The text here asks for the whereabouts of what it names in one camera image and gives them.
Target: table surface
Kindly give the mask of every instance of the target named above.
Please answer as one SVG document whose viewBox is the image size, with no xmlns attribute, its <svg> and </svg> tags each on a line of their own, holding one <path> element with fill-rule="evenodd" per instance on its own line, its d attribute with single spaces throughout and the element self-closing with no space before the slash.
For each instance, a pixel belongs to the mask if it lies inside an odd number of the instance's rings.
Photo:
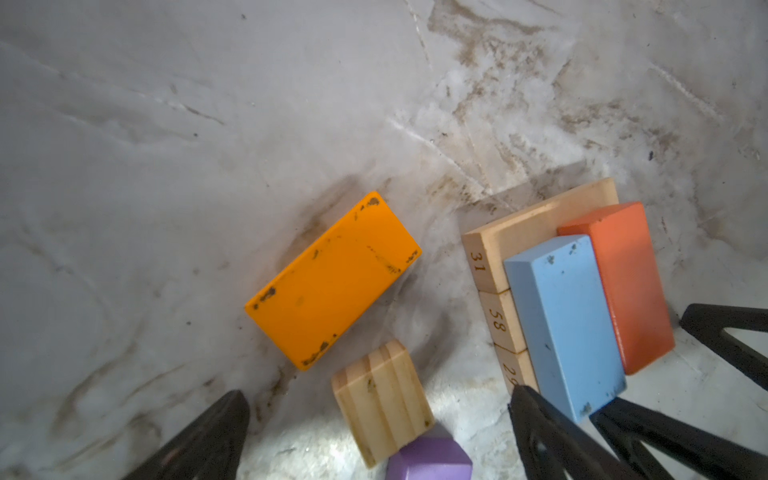
<svg viewBox="0 0 768 480">
<path fill-rule="evenodd" d="M 1 3 L 0 478 L 120 478 L 230 389 L 239 478 L 382 478 L 330 378 L 393 338 L 524 478 L 462 232 L 612 176 L 676 321 L 768 307 L 768 6 L 705 3 Z M 297 372 L 243 305 L 371 190 L 424 254 Z M 622 396 L 768 452 L 768 393 L 675 338 Z"/>
</svg>

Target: orange block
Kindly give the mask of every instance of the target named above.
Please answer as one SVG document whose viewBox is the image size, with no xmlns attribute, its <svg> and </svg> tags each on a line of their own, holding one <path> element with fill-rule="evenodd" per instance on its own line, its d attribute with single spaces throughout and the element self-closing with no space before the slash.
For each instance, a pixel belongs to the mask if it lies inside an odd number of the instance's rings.
<svg viewBox="0 0 768 480">
<path fill-rule="evenodd" d="M 611 205 L 566 223 L 558 235 L 587 234 L 627 375 L 674 348 L 643 204 Z"/>
<path fill-rule="evenodd" d="M 376 192 L 299 255 L 245 306 L 307 370 L 422 254 Z"/>
</svg>

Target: toy block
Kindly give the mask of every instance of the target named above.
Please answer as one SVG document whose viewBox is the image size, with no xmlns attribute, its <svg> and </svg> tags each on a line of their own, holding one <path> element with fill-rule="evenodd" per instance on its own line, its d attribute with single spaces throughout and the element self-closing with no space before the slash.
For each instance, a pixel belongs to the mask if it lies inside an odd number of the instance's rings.
<svg viewBox="0 0 768 480">
<path fill-rule="evenodd" d="M 541 394 L 579 423 L 627 388 L 589 237 L 555 237 L 504 265 Z"/>
<path fill-rule="evenodd" d="M 307 370 L 422 254 L 381 196 L 366 195 L 245 306 Z"/>
<path fill-rule="evenodd" d="M 453 439 L 419 437 L 387 464 L 386 480 L 470 480 L 472 460 Z"/>
<path fill-rule="evenodd" d="M 604 178 L 465 233 L 462 242 L 477 289 L 488 293 L 509 289 L 505 259 L 556 237 L 563 223 L 618 203 L 614 179 Z"/>
<path fill-rule="evenodd" d="M 558 228 L 589 235 L 627 375 L 674 348 L 643 204 L 603 207 Z"/>
<path fill-rule="evenodd" d="M 435 424 L 408 350 L 397 340 L 338 371 L 331 385 L 368 468 Z"/>
<path fill-rule="evenodd" d="M 497 343 L 494 343 L 494 347 L 496 349 L 498 366 L 502 369 L 504 383 L 509 394 L 512 394 L 512 390 L 517 385 L 527 385 L 538 392 L 538 383 L 536 382 L 533 363 L 531 363 L 531 355 L 528 351 L 523 350 L 520 353 L 514 353 Z"/>
<path fill-rule="evenodd" d="M 520 353 L 527 349 L 511 292 L 507 290 L 500 294 L 478 293 L 493 342 L 513 353 Z"/>
</svg>

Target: blue block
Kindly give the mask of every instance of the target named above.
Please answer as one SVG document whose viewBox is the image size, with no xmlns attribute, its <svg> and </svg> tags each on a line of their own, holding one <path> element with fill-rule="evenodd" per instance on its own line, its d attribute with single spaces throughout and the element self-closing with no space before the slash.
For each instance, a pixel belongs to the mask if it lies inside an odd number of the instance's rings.
<svg viewBox="0 0 768 480">
<path fill-rule="evenodd" d="M 579 423 L 627 388 L 588 235 L 504 261 L 541 394 Z"/>
</svg>

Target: red block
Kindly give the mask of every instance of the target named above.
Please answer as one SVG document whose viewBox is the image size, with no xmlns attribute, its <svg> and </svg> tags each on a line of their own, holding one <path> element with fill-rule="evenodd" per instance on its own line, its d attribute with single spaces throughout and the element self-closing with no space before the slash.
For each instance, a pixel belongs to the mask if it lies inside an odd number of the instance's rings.
<svg viewBox="0 0 768 480">
<path fill-rule="evenodd" d="M 643 204 L 603 207 L 558 228 L 558 235 L 579 233 L 592 240 L 621 361 L 632 375 L 674 348 Z"/>
</svg>

